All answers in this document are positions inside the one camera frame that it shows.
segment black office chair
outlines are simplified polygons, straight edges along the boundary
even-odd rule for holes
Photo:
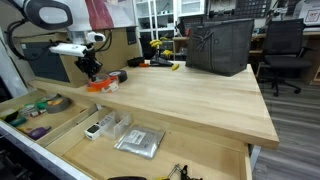
[[[279,84],[295,88],[296,94],[301,92],[300,87],[280,80],[278,75],[283,70],[297,70],[311,66],[311,62],[301,59],[308,50],[311,50],[302,48],[304,28],[303,19],[272,21],[269,24],[262,55],[274,72],[271,80],[272,88],[276,89],[274,96],[279,96]]]

